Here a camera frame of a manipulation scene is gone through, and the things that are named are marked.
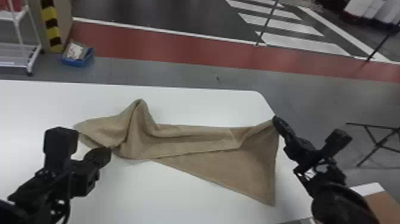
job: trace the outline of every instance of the white table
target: white table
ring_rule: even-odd
[[[43,166],[46,129],[117,114],[138,98],[158,123],[248,126],[274,116],[251,91],[0,80],[0,198]],[[96,188],[72,200],[69,223],[268,224],[310,217],[311,198],[282,148],[280,139],[274,207],[152,161],[113,156]],[[87,151],[80,144],[74,158]]]

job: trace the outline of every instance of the yellow and black striped pole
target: yellow and black striped pole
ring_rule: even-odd
[[[61,42],[60,28],[57,22],[57,11],[53,0],[41,0],[42,20],[45,23],[46,37],[50,43],[51,52],[62,52],[63,43]]]

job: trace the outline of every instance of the towel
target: towel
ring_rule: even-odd
[[[156,124],[138,99],[120,114],[74,126],[89,148],[173,167],[273,205],[278,133],[272,120],[250,127]]]

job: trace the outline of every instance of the red floor stripe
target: red floor stripe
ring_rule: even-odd
[[[259,47],[74,22],[71,38],[100,57],[164,61],[400,83],[400,66],[294,49]]]

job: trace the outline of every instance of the metal shelf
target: metal shelf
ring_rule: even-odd
[[[19,44],[0,42],[0,67],[27,67],[36,59],[41,46],[24,45],[24,48],[22,51]]]
[[[11,0],[6,1],[8,1],[10,6],[13,5]],[[0,11],[0,21],[12,21],[18,37],[18,43],[0,43],[0,67],[24,67],[26,68],[27,75],[31,76],[33,64],[42,50],[42,45],[40,44],[38,30],[33,21],[32,12],[29,9],[27,0],[24,0],[24,2],[25,6],[22,7],[20,12],[14,12],[12,6],[11,12]],[[35,31],[37,45],[26,45],[23,42],[19,24],[26,14],[29,15],[33,30]]]
[[[15,20],[19,23],[21,19],[25,16],[28,12],[29,7],[25,5],[22,7],[20,12],[15,12]],[[0,21],[13,21],[13,13],[5,10],[0,10]]]

